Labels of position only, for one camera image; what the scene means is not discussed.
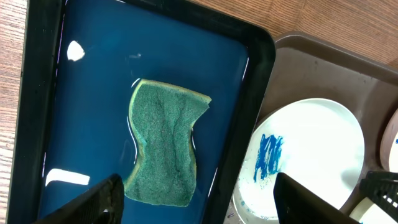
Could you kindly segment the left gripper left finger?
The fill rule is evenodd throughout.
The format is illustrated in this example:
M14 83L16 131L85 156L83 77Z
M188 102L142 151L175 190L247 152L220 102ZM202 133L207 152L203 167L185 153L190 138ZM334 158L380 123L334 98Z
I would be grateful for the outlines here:
M124 186L113 174L34 224L121 224Z

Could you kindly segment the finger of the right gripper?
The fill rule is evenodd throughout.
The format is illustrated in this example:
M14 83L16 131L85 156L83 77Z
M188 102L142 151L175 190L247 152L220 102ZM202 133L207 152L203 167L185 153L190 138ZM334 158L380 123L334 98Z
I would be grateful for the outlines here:
M359 185L360 192L397 221L397 173L369 171Z

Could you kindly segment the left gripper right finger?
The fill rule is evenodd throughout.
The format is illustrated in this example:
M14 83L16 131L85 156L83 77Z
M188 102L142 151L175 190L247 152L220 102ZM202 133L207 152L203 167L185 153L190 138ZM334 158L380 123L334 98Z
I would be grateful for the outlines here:
M359 224L283 172L273 194L280 224Z

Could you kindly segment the green yellow sponge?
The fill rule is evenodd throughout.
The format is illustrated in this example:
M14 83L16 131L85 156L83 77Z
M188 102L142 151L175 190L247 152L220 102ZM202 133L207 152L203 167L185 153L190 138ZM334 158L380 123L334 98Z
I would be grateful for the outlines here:
M192 129L211 98L154 80L137 83L128 123L137 146L124 194L151 205L186 207L197 185Z

